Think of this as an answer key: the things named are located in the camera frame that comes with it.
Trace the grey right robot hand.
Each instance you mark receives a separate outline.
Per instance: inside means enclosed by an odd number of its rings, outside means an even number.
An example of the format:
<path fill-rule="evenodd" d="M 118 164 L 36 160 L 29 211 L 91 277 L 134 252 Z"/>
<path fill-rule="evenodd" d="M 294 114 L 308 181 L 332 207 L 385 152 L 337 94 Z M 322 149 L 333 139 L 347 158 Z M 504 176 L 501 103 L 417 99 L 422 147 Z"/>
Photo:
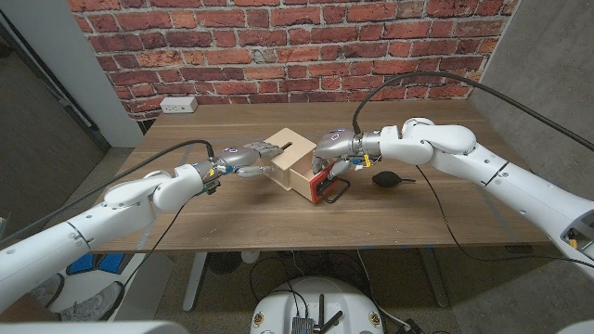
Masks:
<path fill-rule="evenodd" d="M 317 143 L 312 159 L 314 174 L 333 166 L 328 173 L 332 179 L 345 173 L 353 164 L 361 164 L 365 156 L 375 159 L 380 156 L 380 133 L 363 133 L 357 135 L 353 130 L 339 129 L 322 136 Z"/>

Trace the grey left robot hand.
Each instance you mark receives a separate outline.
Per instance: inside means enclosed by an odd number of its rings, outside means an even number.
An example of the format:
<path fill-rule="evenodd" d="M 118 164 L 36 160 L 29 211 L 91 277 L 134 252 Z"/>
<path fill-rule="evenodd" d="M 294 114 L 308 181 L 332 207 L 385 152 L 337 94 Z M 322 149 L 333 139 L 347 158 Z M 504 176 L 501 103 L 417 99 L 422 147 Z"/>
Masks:
<path fill-rule="evenodd" d="M 269 174 L 276 170 L 272 165 L 259 165 L 260 160 L 271 160 L 284 149 L 267 142 L 253 142 L 241 147 L 225 148 L 212 160 L 194 164 L 202 181 L 210 181 L 224 174 L 235 173 L 242 178 Z"/>

